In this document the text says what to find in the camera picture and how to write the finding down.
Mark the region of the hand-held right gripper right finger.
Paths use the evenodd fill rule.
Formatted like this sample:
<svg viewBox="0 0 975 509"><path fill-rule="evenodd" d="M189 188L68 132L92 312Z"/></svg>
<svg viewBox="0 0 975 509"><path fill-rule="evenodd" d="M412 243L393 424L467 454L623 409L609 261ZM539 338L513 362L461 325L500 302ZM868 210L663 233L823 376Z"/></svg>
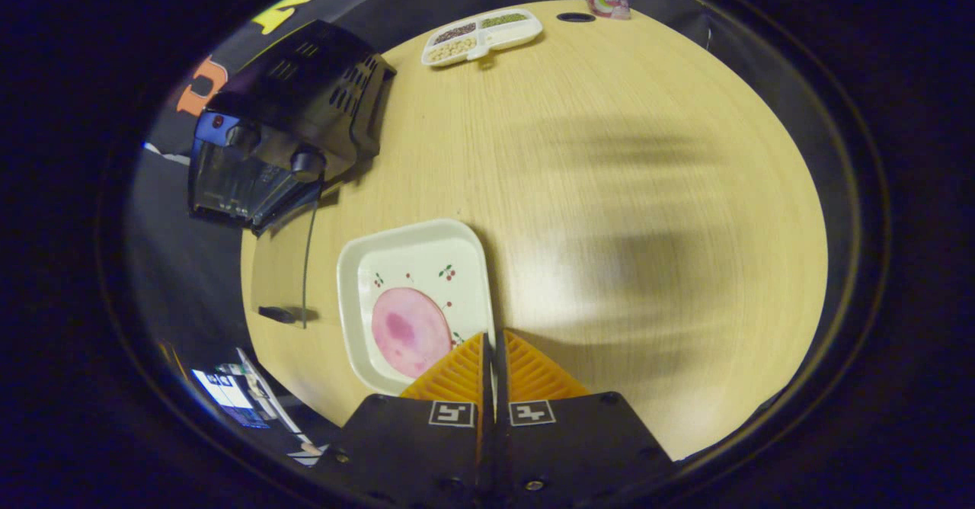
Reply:
<svg viewBox="0 0 975 509"><path fill-rule="evenodd" d="M494 504L628 504L676 473L623 395L589 391L522 336L497 333L492 373Z"/></svg>

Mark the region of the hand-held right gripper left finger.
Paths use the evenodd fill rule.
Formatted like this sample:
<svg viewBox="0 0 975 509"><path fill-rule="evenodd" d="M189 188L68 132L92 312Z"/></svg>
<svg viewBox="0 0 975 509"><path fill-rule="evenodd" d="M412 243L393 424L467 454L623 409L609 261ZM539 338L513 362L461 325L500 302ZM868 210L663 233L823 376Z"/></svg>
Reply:
<svg viewBox="0 0 975 509"><path fill-rule="evenodd" d="M490 433L491 346L478 333L402 394L363 399L315 477L356 504L477 504Z"/></svg>

